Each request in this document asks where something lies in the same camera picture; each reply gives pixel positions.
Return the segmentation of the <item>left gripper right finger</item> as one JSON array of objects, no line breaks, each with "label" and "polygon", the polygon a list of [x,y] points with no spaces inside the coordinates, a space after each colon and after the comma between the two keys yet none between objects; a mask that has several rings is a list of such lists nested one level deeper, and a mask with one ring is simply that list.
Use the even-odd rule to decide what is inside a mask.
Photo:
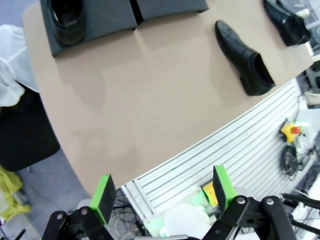
[{"label": "left gripper right finger", "polygon": [[223,165],[213,167],[212,186],[221,216],[205,234],[206,240],[234,240],[243,228],[253,229],[260,240],[297,238],[279,197],[257,201],[238,195]]}]

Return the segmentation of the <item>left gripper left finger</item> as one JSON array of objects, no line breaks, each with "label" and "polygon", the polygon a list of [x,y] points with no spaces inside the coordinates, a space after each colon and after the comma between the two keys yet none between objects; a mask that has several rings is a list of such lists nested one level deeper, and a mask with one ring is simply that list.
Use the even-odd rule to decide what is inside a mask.
[{"label": "left gripper left finger", "polygon": [[68,214],[55,211],[44,230],[43,240],[112,240],[106,229],[117,189],[110,174],[101,176],[89,206]]}]

